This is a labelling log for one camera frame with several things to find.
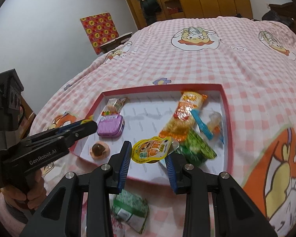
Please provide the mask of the purple mint tin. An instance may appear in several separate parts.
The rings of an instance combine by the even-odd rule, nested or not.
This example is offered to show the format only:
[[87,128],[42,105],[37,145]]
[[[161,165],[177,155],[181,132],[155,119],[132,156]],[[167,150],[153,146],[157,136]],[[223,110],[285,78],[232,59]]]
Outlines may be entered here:
[[123,132],[125,120],[120,114],[102,116],[97,126],[99,136],[119,137]]

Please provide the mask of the red yellow patterned board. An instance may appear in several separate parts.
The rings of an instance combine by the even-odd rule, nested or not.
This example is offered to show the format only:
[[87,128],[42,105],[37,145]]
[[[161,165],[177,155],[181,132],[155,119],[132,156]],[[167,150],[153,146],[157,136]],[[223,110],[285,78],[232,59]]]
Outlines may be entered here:
[[119,37],[112,16],[108,12],[81,18],[80,22],[97,55],[101,53],[101,45]]

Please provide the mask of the blue clear candy packet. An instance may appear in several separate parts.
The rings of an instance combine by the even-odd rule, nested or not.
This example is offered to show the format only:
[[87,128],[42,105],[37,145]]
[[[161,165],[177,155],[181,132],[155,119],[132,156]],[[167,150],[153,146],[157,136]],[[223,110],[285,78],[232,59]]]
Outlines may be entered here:
[[200,132],[207,138],[208,141],[219,140],[222,144],[224,144],[222,115],[219,112],[212,111],[208,116],[208,122],[204,122],[201,119],[199,110],[191,110],[191,115],[193,116]]

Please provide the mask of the dark hanging clothes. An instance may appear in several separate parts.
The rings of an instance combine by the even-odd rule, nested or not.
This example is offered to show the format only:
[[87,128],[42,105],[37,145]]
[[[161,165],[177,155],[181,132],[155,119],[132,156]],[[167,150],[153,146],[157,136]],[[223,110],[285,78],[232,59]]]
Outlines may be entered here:
[[138,0],[140,2],[143,16],[147,25],[152,25],[157,22],[156,15],[162,12],[161,6],[157,0]]

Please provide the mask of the clear burger gummy packet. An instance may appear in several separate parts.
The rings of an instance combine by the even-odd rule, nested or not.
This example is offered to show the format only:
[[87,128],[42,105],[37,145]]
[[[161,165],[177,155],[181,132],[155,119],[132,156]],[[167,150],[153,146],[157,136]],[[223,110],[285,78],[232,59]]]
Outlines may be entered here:
[[109,99],[106,104],[106,111],[112,112],[112,113],[120,113],[122,110],[127,98],[112,98]]

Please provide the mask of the small wooden side table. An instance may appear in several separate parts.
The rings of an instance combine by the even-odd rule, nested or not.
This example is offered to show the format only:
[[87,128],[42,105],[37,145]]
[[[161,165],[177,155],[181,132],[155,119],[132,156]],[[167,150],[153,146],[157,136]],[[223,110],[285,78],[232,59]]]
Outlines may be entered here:
[[114,50],[115,48],[117,48],[121,44],[126,43],[131,37],[132,37],[132,32],[125,33],[125,34],[119,36],[118,38],[115,38],[111,41],[108,41],[105,44],[102,44],[100,46],[100,49],[104,54],[108,53],[109,51]]

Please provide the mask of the yellow jelly cup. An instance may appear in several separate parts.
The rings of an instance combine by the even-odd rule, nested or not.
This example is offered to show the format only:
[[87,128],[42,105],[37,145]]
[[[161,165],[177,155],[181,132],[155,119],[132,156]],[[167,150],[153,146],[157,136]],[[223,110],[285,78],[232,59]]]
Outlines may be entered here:
[[172,137],[154,136],[135,143],[132,147],[131,159],[137,164],[156,163],[175,152],[179,146],[179,142]]

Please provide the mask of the chocolate ball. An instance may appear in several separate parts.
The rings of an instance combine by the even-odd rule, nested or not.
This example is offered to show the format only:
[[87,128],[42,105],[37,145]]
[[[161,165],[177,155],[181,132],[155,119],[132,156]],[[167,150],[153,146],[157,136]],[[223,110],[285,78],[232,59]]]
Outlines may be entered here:
[[96,142],[90,149],[90,155],[93,159],[105,159],[110,152],[109,145],[103,141]]

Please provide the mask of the orange rice cracker pack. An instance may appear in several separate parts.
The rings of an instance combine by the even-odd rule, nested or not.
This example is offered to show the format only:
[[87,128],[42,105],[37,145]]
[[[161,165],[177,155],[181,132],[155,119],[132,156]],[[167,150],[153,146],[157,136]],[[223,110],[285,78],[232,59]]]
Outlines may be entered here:
[[207,95],[194,91],[185,91],[179,100],[179,103],[172,117],[165,127],[160,131],[159,137],[173,137],[178,142],[184,142],[188,132],[195,124],[195,119],[191,111],[199,110],[207,100]]

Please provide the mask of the pink cardboard box tray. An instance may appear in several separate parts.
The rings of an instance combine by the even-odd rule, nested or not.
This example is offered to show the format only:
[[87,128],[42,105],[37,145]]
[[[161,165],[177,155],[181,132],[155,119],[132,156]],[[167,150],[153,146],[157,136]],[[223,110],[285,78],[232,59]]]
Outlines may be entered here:
[[142,139],[157,136],[172,117],[184,91],[195,91],[207,95],[200,117],[203,122],[210,120],[210,114],[218,112],[222,115],[223,142],[210,141],[217,157],[206,161],[201,169],[204,172],[219,174],[231,172],[233,161],[233,143],[230,112],[227,96],[220,84],[174,84],[133,87],[106,91],[100,94],[88,115],[100,122],[101,112],[109,99],[127,98],[121,110],[125,119],[122,134],[116,138],[104,139],[109,145],[110,154],[120,151],[124,141],[135,144]]

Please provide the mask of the green white snack packet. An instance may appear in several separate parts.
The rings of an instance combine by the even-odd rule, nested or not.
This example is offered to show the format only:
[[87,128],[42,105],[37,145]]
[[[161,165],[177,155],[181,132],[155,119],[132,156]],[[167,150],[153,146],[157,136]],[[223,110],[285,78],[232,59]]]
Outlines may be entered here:
[[144,232],[149,215],[149,205],[146,199],[122,190],[113,198],[112,212],[118,220],[126,223],[138,234]]

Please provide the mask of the yellow candy packet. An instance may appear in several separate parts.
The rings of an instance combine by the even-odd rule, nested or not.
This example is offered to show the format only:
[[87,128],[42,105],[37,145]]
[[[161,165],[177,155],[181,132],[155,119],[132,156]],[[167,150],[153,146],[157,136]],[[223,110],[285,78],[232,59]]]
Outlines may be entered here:
[[88,118],[82,120],[82,124],[85,124],[87,122],[93,121],[93,116],[89,116]]

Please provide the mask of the dark wooden headboard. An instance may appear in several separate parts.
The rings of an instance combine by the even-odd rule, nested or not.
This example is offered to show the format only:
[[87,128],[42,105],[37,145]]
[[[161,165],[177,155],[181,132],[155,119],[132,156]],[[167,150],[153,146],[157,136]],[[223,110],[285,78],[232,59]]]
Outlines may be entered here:
[[296,34],[296,6],[293,2],[270,4],[270,10],[262,16],[262,20],[281,22]]

